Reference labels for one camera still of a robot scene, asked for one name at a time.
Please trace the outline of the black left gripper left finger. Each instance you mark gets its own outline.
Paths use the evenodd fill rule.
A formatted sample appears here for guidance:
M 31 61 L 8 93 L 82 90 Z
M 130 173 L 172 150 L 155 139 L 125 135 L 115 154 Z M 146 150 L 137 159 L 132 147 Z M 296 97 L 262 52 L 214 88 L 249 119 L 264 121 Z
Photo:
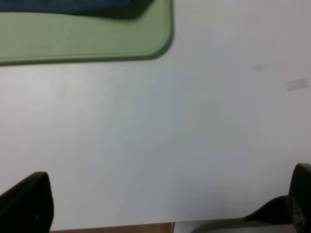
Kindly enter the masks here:
M 35 172 L 0 196 L 2 233 L 48 233 L 54 203 L 47 172 Z

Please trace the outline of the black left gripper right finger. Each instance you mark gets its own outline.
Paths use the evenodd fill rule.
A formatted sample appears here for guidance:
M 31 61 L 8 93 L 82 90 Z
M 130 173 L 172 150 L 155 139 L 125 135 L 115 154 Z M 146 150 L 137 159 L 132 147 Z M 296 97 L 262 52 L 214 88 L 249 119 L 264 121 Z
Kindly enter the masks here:
M 288 193 L 289 214 L 297 233 L 311 232 L 311 166 L 297 164 Z

